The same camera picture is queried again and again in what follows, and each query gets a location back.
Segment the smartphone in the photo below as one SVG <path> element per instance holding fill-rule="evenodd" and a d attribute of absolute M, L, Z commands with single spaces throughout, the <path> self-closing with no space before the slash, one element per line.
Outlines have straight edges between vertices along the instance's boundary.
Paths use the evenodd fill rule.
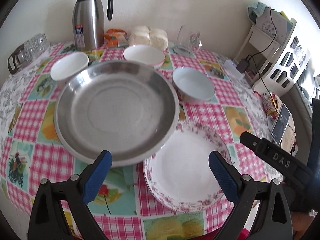
<path fill-rule="evenodd" d="M 284 131 L 287 128 L 289 118 L 291 113 L 289 112 L 288 108 L 285 104 L 282 104 L 280 107 L 280 112 L 278 114 L 277 119 L 273 123 L 271 129 L 271 137 L 273 138 L 274 142 L 279 146 L 284 135 Z"/>

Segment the human hand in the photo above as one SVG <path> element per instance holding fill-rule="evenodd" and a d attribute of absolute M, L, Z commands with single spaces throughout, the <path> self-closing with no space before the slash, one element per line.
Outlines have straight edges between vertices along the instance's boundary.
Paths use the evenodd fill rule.
<path fill-rule="evenodd" d="M 314 216 L 310 216 L 308 213 L 291 213 L 292 230 L 296 231 L 296 234 L 293 238 L 294 240 L 299 240 L 303 236 L 313 222 L 314 218 Z"/>

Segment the floral plate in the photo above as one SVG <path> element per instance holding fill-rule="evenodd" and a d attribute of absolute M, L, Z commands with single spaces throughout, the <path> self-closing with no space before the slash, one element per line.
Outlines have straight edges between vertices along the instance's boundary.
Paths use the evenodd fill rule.
<path fill-rule="evenodd" d="M 231 164 L 228 148 L 217 132 L 199 122 L 179 121 L 161 150 L 143 163 L 154 197 L 177 212 L 198 212 L 214 205 L 223 196 L 208 163 L 214 150 Z"/>

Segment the checkered tablecloth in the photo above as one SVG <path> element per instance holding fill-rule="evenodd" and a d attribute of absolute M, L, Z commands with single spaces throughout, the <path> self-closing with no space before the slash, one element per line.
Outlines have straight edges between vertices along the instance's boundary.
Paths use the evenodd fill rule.
<path fill-rule="evenodd" d="M 74 50 L 72 42 L 52 46 L 48 58 L 10 76 L 0 91 L 1 189 L 14 206 L 27 214 L 31 213 L 41 178 L 51 182 L 67 180 L 86 166 L 63 147 L 53 124 L 60 90 L 50 78 L 50 69 Z M 101 47 L 90 51 L 87 53 L 89 63 L 122 60 L 123 50 Z M 180 119 L 205 123 L 216 130 L 240 173 L 250 174 L 255 180 L 270 181 L 277 177 L 278 174 L 239 142 L 245 130 L 265 138 L 269 131 L 260 101 L 250 86 L 245 80 L 234 80 L 223 71 L 226 58 L 204 49 L 190 57 L 177 55 L 172 48 L 165 54 L 159 72 L 170 82 L 174 69 L 189 66 L 206 74 L 215 86 L 215 96 L 210 102 L 199 105 L 180 102 Z M 171 232 L 167 237 L 200 236 L 221 227 L 233 207 L 222 197 L 203 212 L 175 213 L 161 205 L 149 191 L 142 163 L 111 169 L 104 185 L 104 193 L 99 191 L 88 207 L 106 236 L 114 240 L 156 240 L 163 237 L 164 231 Z M 71 231 L 80 236 L 68 204 L 62 205 Z"/>

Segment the thermos handle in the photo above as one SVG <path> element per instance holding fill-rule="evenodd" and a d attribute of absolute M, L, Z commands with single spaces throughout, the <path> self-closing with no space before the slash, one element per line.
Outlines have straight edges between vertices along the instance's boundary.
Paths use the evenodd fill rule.
<path fill-rule="evenodd" d="M 112 12 L 113 12 L 113 0 L 108 0 L 107 17 L 109 21 L 111 21 L 112 19 Z"/>
<path fill-rule="evenodd" d="M 9 68 L 9 72 L 10 72 L 11 75 L 15 74 L 15 73 L 18 71 L 17 65 L 16 65 L 16 63 L 15 63 L 15 61 L 14 61 L 13 54 L 14 54 L 14 53 L 12 53 L 12 54 L 9 56 L 9 58 L 8 58 L 8 68 Z M 11 57 L 12 57 L 14 69 L 12 69 L 12 66 L 11 66 L 10 63 L 9 63 L 9 59 L 10 59 Z"/>

